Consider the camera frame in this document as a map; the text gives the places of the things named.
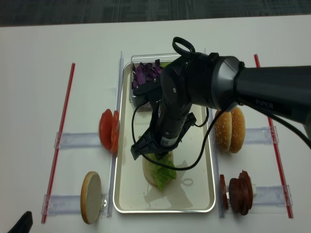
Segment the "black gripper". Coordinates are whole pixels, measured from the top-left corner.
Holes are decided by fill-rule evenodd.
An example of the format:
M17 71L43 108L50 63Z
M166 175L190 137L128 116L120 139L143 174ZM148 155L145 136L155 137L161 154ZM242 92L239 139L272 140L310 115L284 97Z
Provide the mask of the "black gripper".
M171 105L165 98L156 103L152 112L149 128L141 138L131 146L134 159L142 154L156 154L157 160L170 155L188 129L196 122L190 113L192 103L187 102L182 108Z

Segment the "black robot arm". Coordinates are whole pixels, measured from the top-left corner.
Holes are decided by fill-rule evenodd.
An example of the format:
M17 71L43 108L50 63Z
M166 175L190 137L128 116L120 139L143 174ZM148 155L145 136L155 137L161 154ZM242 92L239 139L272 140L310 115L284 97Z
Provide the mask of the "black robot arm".
M193 104L222 112L247 105L273 119L303 124L306 133L295 133L311 142L309 66L246 68L233 56L193 53L165 68L141 64L134 72L133 94L153 109L149 128L131 147L134 159L175 149L195 123Z

